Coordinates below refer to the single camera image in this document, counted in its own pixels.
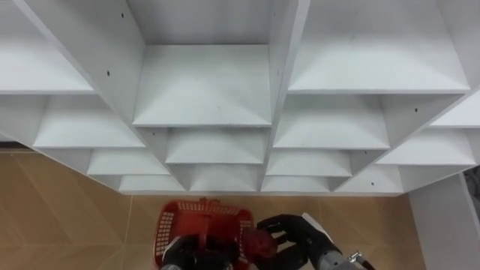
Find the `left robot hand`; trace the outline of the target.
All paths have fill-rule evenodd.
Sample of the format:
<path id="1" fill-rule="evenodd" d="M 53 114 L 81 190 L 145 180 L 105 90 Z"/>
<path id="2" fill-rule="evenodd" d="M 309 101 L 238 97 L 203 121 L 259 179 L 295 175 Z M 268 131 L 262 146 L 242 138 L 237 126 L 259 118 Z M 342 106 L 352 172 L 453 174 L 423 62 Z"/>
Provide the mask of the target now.
<path id="1" fill-rule="evenodd" d="M 174 238 L 162 255 L 160 270 L 225 270 L 239 260 L 239 247 L 235 241 L 222 242 L 208 236 L 205 250 L 199 248 L 198 235 Z"/>

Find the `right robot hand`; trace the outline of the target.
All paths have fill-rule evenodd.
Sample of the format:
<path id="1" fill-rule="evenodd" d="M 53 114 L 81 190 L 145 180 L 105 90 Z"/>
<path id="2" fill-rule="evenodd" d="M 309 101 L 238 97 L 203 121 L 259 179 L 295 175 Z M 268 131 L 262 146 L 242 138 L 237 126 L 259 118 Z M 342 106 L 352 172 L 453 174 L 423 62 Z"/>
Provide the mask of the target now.
<path id="1" fill-rule="evenodd" d="M 277 245 L 292 243 L 271 256 L 254 255 L 250 261 L 259 270 L 295 270 L 308 262 L 315 269 L 331 269 L 344 261 L 343 254 L 332 240 L 304 215 L 279 214 L 261 220 L 256 228 L 270 235 L 280 233 L 274 240 Z"/>

